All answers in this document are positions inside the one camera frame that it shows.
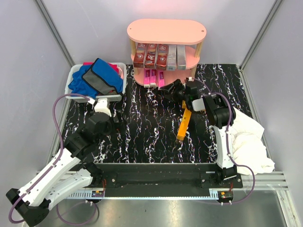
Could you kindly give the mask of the orange barcode toothpaste box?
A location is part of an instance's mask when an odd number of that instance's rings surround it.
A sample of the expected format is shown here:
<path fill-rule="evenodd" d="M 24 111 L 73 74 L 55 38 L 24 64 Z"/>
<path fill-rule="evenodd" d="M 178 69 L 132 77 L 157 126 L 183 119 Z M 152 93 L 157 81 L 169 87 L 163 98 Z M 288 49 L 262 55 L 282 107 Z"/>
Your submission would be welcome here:
<path fill-rule="evenodd" d="M 205 111 L 205 104 L 203 99 L 196 99 L 193 101 L 183 101 L 182 102 L 182 108 L 187 108 L 188 110 L 192 112 L 201 112 Z"/>

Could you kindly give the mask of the pink BeYou box front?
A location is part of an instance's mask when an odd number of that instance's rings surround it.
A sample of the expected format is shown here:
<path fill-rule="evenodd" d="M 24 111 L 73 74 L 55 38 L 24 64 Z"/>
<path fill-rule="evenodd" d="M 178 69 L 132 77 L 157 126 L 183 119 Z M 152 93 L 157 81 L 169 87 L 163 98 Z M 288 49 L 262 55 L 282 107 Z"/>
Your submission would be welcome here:
<path fill-rule="evenodd" d="M 164 71 L 158 70 L 157 78 L 158 78 L 158 88 L 165 86 Z"/>

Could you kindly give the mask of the pink BeYou box back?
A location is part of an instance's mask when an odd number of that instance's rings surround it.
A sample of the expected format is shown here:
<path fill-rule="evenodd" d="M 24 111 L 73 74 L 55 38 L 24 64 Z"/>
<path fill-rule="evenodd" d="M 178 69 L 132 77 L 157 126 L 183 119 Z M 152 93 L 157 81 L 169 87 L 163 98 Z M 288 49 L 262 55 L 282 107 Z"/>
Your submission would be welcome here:
<path fill-rule="evenodd" d="M 151 70 L 150 69 L 144 69 L 144 75 L 143 75 L 143 86 L 144 86 L 144 88 L 151 87 L 150 78 L 151 78 Z"/>

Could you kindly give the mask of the orange R&O toothpaste box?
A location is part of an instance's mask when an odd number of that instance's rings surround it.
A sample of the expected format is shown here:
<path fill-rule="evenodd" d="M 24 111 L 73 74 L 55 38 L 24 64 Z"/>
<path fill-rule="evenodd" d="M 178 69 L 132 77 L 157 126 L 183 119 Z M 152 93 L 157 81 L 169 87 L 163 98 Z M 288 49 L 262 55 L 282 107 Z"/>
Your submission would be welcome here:
<path fill-rule="evenodd" d="M 191 114 L 192 114 L 192 112 L 190 110 L 188 110 L 187 108 L 185 108 L 183 117 L 182 117 L 182 121 L 181 121 L 179 129 L 178 129 L 177 140 L 180 140 L 180 141 L 184 140 L 186 132 L 187 132 L 187 128 L 189 125 L 189 121 L 191 118 Z"/>

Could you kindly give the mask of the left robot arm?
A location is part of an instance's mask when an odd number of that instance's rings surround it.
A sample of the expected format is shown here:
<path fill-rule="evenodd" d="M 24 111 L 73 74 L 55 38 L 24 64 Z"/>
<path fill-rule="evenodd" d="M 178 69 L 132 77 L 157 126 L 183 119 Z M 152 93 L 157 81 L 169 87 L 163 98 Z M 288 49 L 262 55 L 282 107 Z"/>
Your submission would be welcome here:
<path fill-rule="evenodd" d="M 125 128 L 121 112 L 112 116 L 109 111 L 98 111 L 90 115 L 85 124 L 66 138 L 63 148 L 29 183 L 20 189 L 11 188 L 6 197 L 17 211 L 22 222 L 34 227 L 41 223 L 60 201 L 83 187 L 105 185 L 103 171 L 92 162 L 86 162 L 77 173 L 60 182 L 71 168 L 82 162 L 98 148 L 102 138 L 121 133 Z"/>

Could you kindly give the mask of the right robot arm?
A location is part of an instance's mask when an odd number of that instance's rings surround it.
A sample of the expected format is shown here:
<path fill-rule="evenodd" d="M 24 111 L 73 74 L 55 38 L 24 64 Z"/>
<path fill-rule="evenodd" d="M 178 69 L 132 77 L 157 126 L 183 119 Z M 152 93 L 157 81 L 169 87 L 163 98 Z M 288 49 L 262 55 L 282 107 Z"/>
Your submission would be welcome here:
<path fill-rule="evenodd" d="M 189 77 L 182 83 L 180 79 L 166 86 L 159 87 L 166 93 L 168 100 L 181 103 L 184 109 L 177 139 L 183 141 L 193 112 L 206 112 L 208 121 L 213 127 L 217 143 L 217 170 L 214 181 L 219 187 L 232 186 L 237 178 L 237 167 L 232 162 L 232 138 L 229 129 L 236 118 L 234 108 L 221 93 L 209 93 L 201 96 L 195 85 L 195 79 Z"/>

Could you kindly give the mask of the red 3D toothpaste box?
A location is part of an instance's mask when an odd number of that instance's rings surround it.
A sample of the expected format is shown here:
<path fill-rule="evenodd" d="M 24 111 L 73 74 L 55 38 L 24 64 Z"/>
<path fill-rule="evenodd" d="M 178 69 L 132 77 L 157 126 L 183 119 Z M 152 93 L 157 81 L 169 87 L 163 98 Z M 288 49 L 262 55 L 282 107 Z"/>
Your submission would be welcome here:
<path fill-rule="evenodd" d="M 138 43 L 136 47 L 136 52 L 133 59 L 133 66 L 135 68 L 143 68 L 144 67 L 144 61 L 145 56 L 147 52 L 147 46 L 146 43 Z"/>
<path fill-rule="evenodd" d="M 157 44 L 148 44 L 146 49 L 146 55 L 144 59 L 144 67 L 146 69 L 155 69 L 157 58 Z"/>
<path fill-rule="evenodd" d="M 159 44 L 157 50 L 156 70 L 166 70 L 168 58 L 168 44 Z"/>

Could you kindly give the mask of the silver grey toothpaste box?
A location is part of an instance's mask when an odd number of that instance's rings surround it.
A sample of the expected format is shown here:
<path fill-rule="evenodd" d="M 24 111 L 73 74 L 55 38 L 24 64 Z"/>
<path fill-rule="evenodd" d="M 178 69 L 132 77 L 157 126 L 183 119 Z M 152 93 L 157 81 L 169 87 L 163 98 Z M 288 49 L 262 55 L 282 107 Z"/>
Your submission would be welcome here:
<path fill-rule="evenodd" d="M 186 49 L 184 45 L 177 45 L 177 68 L 178 70 L 186 69 Z"/>

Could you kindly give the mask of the pink beyou box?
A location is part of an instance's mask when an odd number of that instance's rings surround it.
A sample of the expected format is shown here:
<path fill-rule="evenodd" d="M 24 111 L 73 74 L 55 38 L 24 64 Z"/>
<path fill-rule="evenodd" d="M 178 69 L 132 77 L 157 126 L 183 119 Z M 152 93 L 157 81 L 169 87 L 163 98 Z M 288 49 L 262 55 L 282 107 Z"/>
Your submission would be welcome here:
<path fill-rule="evenodd" d="M 150 87 L 157 86 L 157 71 L 155 69 L 150 69 Z"/>
<path fill-rule="evenodd" d="M 157 78 L 158 78 L 158 88 L 165 86 L 164 71 L 158 70 Z"/>
<path fill-rule="evenodd" d="M 144 86 L 144 88 L 151 87 L 150 78 L 151 78 L 151 70 L 150 69 L 144 69 L 144 75 L 143 75 L 143 86 Z"/>

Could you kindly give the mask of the grey Protefix toothpaste box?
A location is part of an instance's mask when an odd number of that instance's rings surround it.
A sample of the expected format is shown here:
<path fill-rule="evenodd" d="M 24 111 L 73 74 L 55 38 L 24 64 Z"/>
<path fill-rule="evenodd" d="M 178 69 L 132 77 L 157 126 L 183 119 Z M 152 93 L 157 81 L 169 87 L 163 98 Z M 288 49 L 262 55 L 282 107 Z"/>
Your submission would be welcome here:
<path fill-rule="evenodd" d="M 167 70 L 176 70 L 177 64 L 177 46 L 175 44 L 169 45 L 167 56 Z"/>

